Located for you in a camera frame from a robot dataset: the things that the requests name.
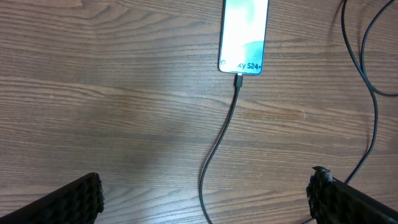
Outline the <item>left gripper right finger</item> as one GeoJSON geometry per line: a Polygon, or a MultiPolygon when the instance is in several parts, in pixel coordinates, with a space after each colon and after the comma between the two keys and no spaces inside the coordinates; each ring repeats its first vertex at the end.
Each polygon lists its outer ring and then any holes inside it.
{"type": "Polygon", "coordinates": [[[306,188],[310,215],[319,224],[397,224],[397,212],[334,178],[324,167],[313,168],[306,188]]]}

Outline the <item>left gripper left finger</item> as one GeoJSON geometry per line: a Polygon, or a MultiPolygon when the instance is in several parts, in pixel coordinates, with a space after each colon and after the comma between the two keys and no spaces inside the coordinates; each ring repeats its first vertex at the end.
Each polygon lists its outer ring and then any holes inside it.
{"type": "Polygon", "coordinates": [[[101,180],[91,172],[1,217],[1,224],[93,224],[103,210],[101,180]]]}

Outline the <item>Galaxy smartphone blue screen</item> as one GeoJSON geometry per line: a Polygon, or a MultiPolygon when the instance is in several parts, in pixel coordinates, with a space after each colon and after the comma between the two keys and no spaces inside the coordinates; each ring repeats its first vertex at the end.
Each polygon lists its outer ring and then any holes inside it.
{"type": "Polygon", "coordinates": [[[260,75],[264,62],[269,0],[225,0],[219,70],[260,75]]]}

